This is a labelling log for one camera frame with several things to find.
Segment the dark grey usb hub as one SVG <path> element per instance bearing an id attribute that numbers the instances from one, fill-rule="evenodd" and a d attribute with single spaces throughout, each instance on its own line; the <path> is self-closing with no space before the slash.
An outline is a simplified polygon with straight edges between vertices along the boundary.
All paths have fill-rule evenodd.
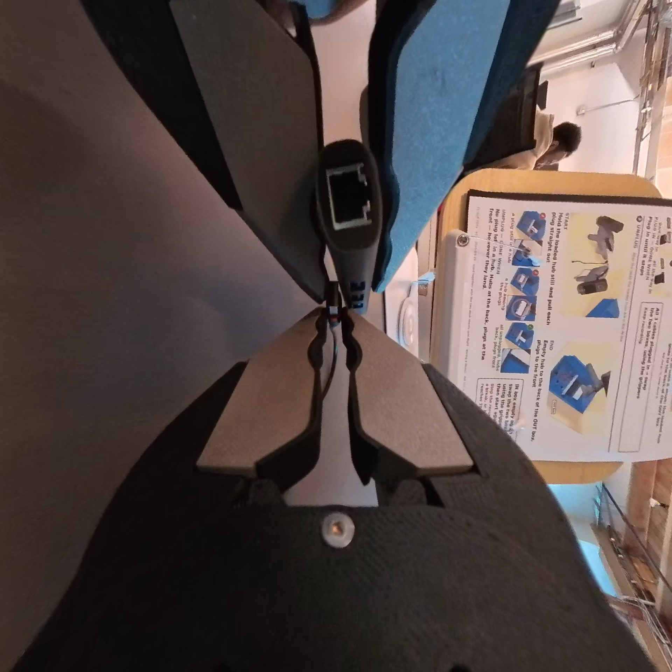
<path id="1" fill-rule="evenodd" d="M 365 315 L 384 214 L 378 168 L 370 150 L 354 139 L 325 146 L 316 170 L 315 200 L 343 301 L 349 310 Z"/>

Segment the white stand base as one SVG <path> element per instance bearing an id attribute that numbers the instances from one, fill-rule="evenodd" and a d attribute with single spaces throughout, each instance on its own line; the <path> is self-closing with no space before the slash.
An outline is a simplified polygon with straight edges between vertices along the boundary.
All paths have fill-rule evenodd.
<path id="1" fill-rule="evenodd" d="M 413 247 L 383 293 L 386 334 L 422 362 L 430 359 L 434 269 Z"/>

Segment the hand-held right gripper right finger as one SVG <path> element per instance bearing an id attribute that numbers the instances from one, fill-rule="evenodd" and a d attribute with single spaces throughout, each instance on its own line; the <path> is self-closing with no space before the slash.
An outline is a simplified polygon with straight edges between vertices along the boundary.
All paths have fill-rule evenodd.
<path id="1" fill-rule="evenodd" d="M 351 459 L 363 484 L 461 475 L 474 462 L 423 365 L 357 313 L 341 319 Z"/>

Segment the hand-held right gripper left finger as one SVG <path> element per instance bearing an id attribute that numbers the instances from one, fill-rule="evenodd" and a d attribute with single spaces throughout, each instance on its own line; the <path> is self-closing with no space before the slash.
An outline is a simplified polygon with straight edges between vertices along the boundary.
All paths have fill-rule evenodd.
<path id="1" fill-rule="evenodd" d="M 317 308 L 253 355 L 206 441 L 202 472 L 298 484 L 320 455 L 324 310 Z"/>

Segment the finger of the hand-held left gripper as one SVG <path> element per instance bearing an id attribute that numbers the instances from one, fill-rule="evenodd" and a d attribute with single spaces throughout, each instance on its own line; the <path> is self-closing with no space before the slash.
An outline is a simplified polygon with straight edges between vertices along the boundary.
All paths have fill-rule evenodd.
<path id="1" fill-rule="evenodd" d="M 313 66 L 256 1 L 172 1 L 173 19 L 240 201 L 239 216 L 317 303 L 327 273 L 311 203 Z"/>
<path id="2" fill-rule="evenodd" d="M 509 1 L 379 1 L 368 53 L 368 144 L 382 190 L 381 292 L 464 157 Z"/>

